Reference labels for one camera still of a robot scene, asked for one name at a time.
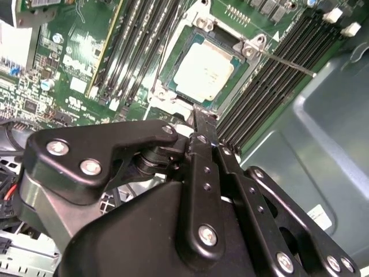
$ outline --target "capacitor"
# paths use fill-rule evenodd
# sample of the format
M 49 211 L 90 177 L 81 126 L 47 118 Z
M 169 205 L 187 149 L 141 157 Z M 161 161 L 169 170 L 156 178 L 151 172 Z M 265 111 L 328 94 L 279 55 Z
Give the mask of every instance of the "capacitor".
M 57 43 L 57 44 L 62 44 L 64 42 L 64 38 L 60 33 L 55 33 L 52 36 L 52 41 Z
M 55 87 L 55 82 L 52 79 L 42 80 L 40 88 L 43 91 L 51 91 Z

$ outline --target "black mechanical arm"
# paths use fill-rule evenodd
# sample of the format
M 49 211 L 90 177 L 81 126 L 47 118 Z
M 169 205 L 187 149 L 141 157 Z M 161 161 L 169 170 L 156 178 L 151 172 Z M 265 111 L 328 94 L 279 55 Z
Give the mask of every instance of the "black mechanical arm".
M 55 276 L 360 276 L 262 169 L 240 168 L 214 118 L 191 121 L 189 138 L 159 120 L 31 135 L 14 205 L 63 253 Z M 101 215 L 104 191 L 156 173 Z

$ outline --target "screw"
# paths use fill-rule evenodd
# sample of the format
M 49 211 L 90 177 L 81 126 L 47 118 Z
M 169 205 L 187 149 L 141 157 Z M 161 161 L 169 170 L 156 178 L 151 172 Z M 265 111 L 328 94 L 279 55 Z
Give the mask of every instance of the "screw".
M 263 178 L 264 177 L 263 173 L 260 170 L 258 170 L 258 169 L 255 169 L 255 174 L 259 178 Z
M 69 152 L 69 147 L 62 141 L 52 141 L 46 145 L 47 151 L 55 156 L 63 156 Z
M 173 134 L 173 130 L 172 130 L 172 128 L 171 128 L 169 125 L 163 126 L 163 127 L 161 127 L 161 128 L 162 128 L 162 130 L 163 130 L 164 132 L 166 132 L 166 133 L 168 133 L 168 134 Z
M 207 246 L 214 246 L 217 243 L 217 235 L 209 226 L 202 225 L 198 229 L 198 235 L 201 241 Z
M 206 27 L 206 20 L 199 17 L 197 20 L 196 20 L 196 24 L 197 24 L 197 27 L 198 28 L 201 28 L 201 29 L 204 29 Z
M 353 269 L 352 264 L 350 263 L 349 260 L 347 260 L 346 258 L 341 258 L 342 263 L 344 264 L 344 266 L 346 266 L 346 268 L 350 271 L 350 272 L 354 272 L 355 270 Z
M 86 175 L 96 176 L 101 172 L 101 165 L 95 160 L 84 160 L 80 169 Z
M 202 143 L 206 143 L 206 137 L 204 137 L 203 135 L 197 136 L 197 139 Z
M 226 147 L 224 147 L 224 148 L 223 148 L 223 152 L 224 152 L 226 155 L 232 155 L 232 152 L 231 152 L 228 148 L 226 148 Z
M 287 273 L 293 273 L 293 264 L 291 259 L 283 252 L 277 253 L 277 260 L 281 268 Z
M 328 256 L 327 261 L 328 261 L 329 265 L 333 268 L 333 270 L 335 270 L 337 272 L 341 271 L 340 265 L 338 264 L 338 261 L 334 257 Z
M 246 51 L 246 56 L 251 56 L 252 54 L 254 53 L 254 50 L 252 50 L 252 49 L 248 49 L 247 51 Z
M 212 190 L 212 186 L 209 184 L 209 183 L 205 183 L 204 185 L 204 189 L 207 191 L 207 192 L 210 192 Z

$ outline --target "white label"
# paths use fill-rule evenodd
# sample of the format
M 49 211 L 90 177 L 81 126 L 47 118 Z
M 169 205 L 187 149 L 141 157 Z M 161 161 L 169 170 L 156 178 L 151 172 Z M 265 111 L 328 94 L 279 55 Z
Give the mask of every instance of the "white label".
M 311 209 L 307 215 L 324 231 L 332 226 L 332 221 L 330 221 L 327 213 L 320 204 Z
M 70 82 L 70 89 L 78 91 L 82 94 L 85 94 L 86 87 L 87 87 L 86 82 L 83 82 L 82 80 L 75 78 L 75 77 L 73 77 Z
M 59 4 L 60 2 L 62 2 L 62 0 L 33 0 L 31 2 L 31 6 L 32 7 L 47 6 Z

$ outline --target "motherboard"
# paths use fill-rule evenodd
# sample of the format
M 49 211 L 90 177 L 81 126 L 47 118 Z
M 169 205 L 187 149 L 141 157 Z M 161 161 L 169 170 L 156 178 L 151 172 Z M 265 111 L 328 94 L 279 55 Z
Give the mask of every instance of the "motherboard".
M 17 20 L 0 21 L 1 118 L 174 125 L 196 105 L 239 151 L 368 15 L 363 0 L 14 1 Z

